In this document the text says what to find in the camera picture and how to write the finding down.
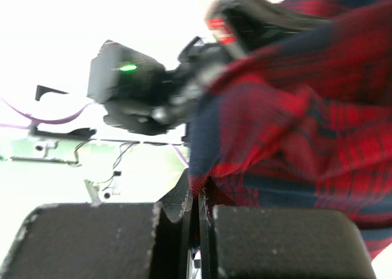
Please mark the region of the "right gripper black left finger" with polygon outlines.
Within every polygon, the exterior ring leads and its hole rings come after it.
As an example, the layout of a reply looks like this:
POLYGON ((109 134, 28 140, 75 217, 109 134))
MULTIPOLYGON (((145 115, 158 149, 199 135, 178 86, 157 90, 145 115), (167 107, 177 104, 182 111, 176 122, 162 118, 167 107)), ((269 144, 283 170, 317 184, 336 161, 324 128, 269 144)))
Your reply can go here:
POLYGON ((48 204, 23 220, 1 278, 149 278, 160 204, 48 204))

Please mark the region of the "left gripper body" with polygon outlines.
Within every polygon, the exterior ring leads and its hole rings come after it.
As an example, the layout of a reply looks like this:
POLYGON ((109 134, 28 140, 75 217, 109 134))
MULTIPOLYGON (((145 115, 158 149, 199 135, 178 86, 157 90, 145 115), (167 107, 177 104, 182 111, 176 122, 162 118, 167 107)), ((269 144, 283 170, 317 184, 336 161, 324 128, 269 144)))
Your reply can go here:
POLYGON ((104 106, 107 125, 142 135, 160 135, 186 123, 199 98, 231 62, 218 43, 195 37, 163 64, 118 42, 107 40, 90 65, 87 96, 104 106))

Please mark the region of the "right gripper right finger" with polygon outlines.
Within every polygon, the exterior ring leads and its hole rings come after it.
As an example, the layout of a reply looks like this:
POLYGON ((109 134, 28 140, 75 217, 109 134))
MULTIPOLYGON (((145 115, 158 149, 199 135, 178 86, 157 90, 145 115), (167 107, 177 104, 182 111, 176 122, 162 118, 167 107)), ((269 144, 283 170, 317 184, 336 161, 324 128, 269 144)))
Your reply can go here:
POLYGON ((221 206, 213 223, 218 278, 375 278, 341 212, 221 206))

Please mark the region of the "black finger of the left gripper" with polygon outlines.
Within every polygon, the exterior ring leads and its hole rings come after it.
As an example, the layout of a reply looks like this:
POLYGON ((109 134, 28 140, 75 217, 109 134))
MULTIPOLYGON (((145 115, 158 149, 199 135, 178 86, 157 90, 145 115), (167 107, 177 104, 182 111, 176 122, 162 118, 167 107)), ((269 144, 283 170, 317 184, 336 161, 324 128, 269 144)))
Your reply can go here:
POLYGON ((268 0, 218 0, 205 14, 208 29, 234 59, 327 22, 268 0))

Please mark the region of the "red plaid skirt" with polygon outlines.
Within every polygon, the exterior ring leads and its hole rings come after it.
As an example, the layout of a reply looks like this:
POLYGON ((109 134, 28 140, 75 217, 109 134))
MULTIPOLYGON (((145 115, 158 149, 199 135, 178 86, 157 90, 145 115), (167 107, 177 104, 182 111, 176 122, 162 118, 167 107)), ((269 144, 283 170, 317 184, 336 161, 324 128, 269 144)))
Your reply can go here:
POLYGON ((219 203, 337 209, 391 244, 391 0, 284 0, 328 18, 233 63, 192 121, 189 183, 219 203))

